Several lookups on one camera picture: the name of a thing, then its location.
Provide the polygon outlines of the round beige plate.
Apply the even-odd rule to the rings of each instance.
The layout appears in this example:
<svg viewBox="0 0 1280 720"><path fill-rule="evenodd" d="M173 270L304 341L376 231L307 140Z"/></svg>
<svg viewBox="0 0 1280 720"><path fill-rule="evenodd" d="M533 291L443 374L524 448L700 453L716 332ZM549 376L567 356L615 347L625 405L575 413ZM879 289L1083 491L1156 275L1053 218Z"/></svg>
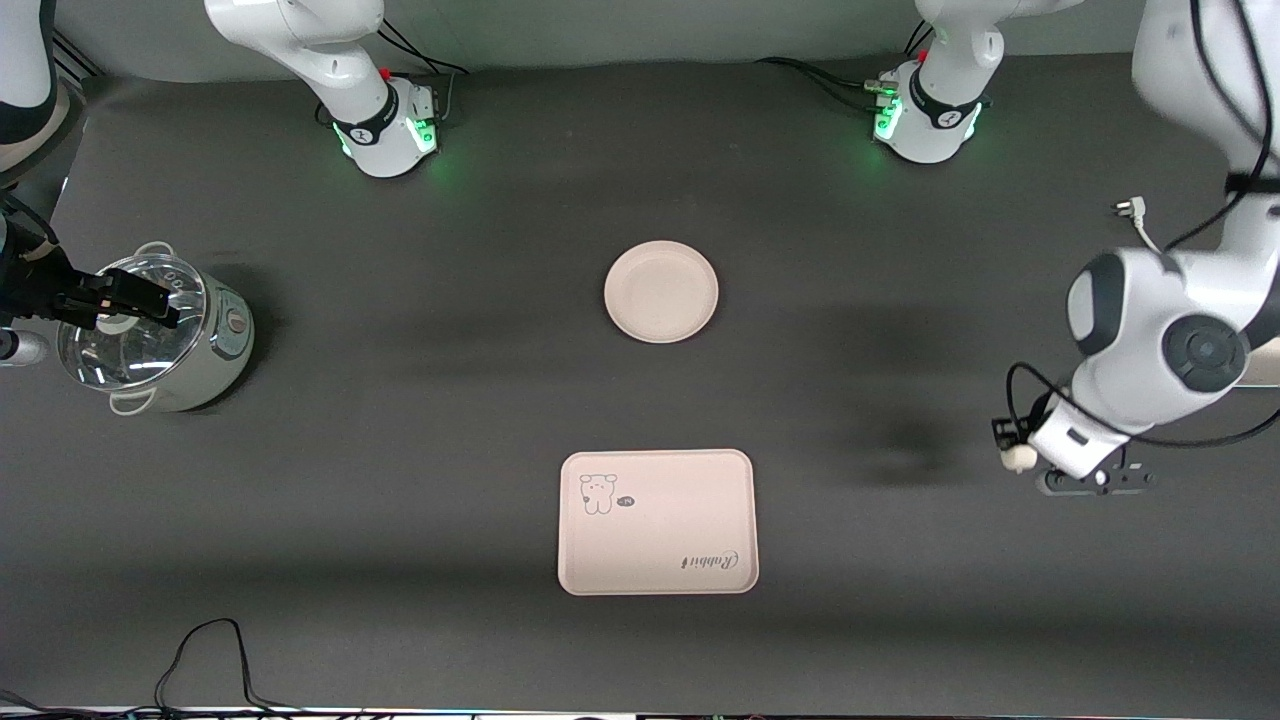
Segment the round beige plate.
<svg viewBox="0 0 1280 720"><path fill-rule="evenodd" d="M673 345L700 333L716 315L721 283L695 249L653 240L622 252L603 287L605 310L628 337Z"/></svg>

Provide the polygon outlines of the aluminium frame rail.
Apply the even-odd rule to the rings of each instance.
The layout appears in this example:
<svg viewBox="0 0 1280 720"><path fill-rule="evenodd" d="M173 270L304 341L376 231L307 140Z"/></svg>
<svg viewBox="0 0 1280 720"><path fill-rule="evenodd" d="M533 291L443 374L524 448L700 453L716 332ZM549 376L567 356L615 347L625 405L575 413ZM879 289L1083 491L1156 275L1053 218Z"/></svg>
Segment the aluminium frame rail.
<svg viewBox="0 0 1280 720"><path fill-rule="evenodd" d="M86 78L104 77L105 69L90 59L63 32L51 32L52 58L55 67L68 78L82 83Z"/></svg>

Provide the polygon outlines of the glass pot lid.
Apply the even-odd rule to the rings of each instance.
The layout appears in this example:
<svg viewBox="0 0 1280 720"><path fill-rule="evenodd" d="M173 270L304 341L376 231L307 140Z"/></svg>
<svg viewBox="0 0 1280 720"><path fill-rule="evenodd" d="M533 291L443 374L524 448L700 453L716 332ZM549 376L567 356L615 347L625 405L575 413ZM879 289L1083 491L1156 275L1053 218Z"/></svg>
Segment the glass pot lid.
<svg viewBox="0 0 1280 720"><path fill-rule="evenodd" d="M60 323L56 348L68 374L91 389L115 392L145 386L173 369L195 346L209 309L209 283L183 259L147 252L110 265L169 291L177 324L168 328L136 318L128 327L114 316L115 333Z"/></svg>

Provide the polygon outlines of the beige round object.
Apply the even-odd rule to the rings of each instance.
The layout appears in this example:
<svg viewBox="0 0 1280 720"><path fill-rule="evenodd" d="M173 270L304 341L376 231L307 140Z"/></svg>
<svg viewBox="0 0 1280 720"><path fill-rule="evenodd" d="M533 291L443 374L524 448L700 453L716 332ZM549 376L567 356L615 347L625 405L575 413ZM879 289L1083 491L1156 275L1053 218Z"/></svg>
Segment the beige round object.
<svg viewBox="0 0 1280 720"><path fill-rule="evenodd" d="M52 154L68 137L81 115L81 104L63 83L56 86L51 120L33 137L18 143L0 143L0 188L17 183Z"/></svg>

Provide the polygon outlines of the beige rabbit print tray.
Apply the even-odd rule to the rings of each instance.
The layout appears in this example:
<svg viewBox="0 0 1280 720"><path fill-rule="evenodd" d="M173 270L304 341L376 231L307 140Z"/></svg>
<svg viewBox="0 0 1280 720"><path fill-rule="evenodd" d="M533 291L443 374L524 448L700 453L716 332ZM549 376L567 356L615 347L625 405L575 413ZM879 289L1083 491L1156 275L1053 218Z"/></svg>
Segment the beige rabbit print tray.
<svg viewBox="0 0 1280 720"><path fill-rule="evenodd" d="M573 454L559 505L570 594L741 594L758 582L754 469L736 448Z"/></svg>

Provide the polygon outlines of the green electric cooking pot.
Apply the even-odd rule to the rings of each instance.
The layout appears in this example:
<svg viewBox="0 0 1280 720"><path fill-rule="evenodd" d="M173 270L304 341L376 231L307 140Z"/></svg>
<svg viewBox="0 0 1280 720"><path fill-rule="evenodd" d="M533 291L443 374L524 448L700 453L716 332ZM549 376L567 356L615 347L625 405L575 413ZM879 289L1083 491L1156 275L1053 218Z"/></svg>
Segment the green electric cooking pot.
<svg viewBox="0 0 1280 720"><path fill-rule="evenodd" d="M147 252L177 256L169 243L151 242L138 247L128 258ZM207 282L209 291L204 329L196 346L156 380L132 389L109 392L108 402L116 415L182 413L204 406L228 389L244 370L255 342L250 306L228 284L195 268ZM115 328L114 322L101 320L99 325L104 331Z"/></svg>

